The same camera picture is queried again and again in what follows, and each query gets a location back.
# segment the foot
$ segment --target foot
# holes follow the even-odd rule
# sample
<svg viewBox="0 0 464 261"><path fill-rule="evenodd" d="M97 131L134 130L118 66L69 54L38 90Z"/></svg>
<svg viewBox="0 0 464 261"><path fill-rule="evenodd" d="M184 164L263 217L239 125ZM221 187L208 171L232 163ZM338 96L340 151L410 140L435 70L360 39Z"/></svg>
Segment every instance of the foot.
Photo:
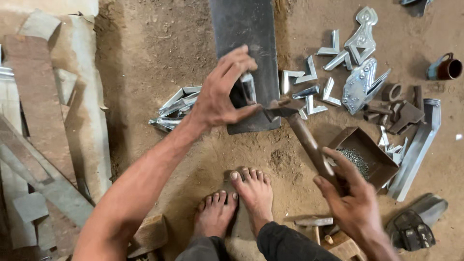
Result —
<svg viewBox="0 0 464 261"><path fill-rule="evenodd" d="M214 193L213 196L207 196L198 205L193 236L218 236L224 239L237 202L238 195L235 192L227 193L222 190Z"/></svg>
<svg viewBox="0 0 464 261"><path fill-rule="evenodd" d="M250 215L251 229L257 238L261 228L274 221L271 210L271 180L260 170L243 168L242 173L244 181L238 172L232 171L232 185L245 203Z"/></svg>

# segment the sandy ground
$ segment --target sandy ground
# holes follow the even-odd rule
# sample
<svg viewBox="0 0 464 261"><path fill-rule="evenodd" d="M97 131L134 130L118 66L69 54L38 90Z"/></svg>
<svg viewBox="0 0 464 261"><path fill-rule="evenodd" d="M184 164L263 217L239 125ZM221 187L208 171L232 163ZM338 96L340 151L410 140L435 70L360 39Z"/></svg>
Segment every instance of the sandy ground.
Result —
<svg viewBox="0 0 464 261"><path fill-rule="evenodd" d="M429 64L447 52L464 59L464 2L436 1L423 18L413 18L396 0L303 1L276 0L275 25L279 69L304 70L304 58L321 46L329 46L331 30L340 30L343 44L358 28L355 15L364 6L374 8L379 22L373 29L378 73L388 68L389 83L401 82L404 99L412 102L412 86L422 85L425 98L442 101L442 126L431 145L405 202L378 196L386 223L401 208L426 192L440 195L449 209L432 228L437 245L414 253L405 260L462 260L460 238L464 200L460 188L464 163L464 77L437 83L425 81ZM97 67L101 72L115 177L131 162L153 147L165 134L148 125L158 108L180 87L199 85L216 64L213 29L206 0L104 0L96 19ZM340 97L349 75L343 67L332 72L321 68L331 58L315 57L323 84L335 80L334 97ZM351 116L342 107L313 115L307 125L321 145L327 145L346 126L360 126L374 140L378 127L360 115ZM412 137L415 129L405 135ZM399 144L402 137L389 136ZM260 168L273 182L275 220L293 227L297 215L326 214L328 207L312 182L315 169L286 123L278 130L229 136L225 128L204 134L168 181L152 213L164 213L169 243L163 247L166 260L173 260L188 244L193 231L194 208L205 195L225 188L230 170L240 166ZM240 208L228 250L237 260L262 260Z"/></svg>

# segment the ceramic mug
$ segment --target ceramic mug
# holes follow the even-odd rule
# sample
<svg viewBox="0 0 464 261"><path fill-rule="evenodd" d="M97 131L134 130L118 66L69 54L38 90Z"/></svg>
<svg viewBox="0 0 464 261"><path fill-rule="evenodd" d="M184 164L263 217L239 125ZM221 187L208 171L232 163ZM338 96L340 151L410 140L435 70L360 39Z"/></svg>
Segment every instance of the ceramic mug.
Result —
<svg viewBox="0 0 464 261"><path fill-rule="evenodd" d="M459 77L463 71L461 61L453 58L452 52L445 54L427 69L429 80L453 80Z"/></svg>

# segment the forearm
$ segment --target forearm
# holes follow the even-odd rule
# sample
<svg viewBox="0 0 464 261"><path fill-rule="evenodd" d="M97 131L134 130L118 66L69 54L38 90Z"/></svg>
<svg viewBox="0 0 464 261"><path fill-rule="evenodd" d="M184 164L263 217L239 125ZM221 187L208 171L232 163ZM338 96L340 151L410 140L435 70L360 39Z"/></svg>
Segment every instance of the forearm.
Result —
<svg viewBox="0 0 464 261"><path fill-rule="evenodd" d="M356 239L356 243L369 261L400 261L397 251L391 245L385 232L372 233Z"/></svg>
<svg viewBox="0 0 464 261"><path fill-rule="evenodd" d="M162 188L194 141L206 129L191 116L140 157L110 187L86 222L77 244L110 241L127 247Z"/></svg>

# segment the wooden hammer handle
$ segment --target wooden hammer handle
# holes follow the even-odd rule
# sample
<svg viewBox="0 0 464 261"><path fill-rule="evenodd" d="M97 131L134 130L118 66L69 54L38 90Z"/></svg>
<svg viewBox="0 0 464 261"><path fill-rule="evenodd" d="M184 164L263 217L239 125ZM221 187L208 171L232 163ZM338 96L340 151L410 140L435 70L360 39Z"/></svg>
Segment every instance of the wooden hammer handle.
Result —
<svg viewBox="0 0 464 261"><path fill-rule="evenodd" d="M303 119L301 119L300 115L295 113L286 119L301 145L303 146L304 150L316 167L316 170L319 172L319 175L332 183L340 196L344 196L345 193L338 183L337 177L335 176L332 167L327 162L325 156L322 154L319 145L317 145L316 140L311 135L311 132L308 130L308 127L304 123Z"/></svg>

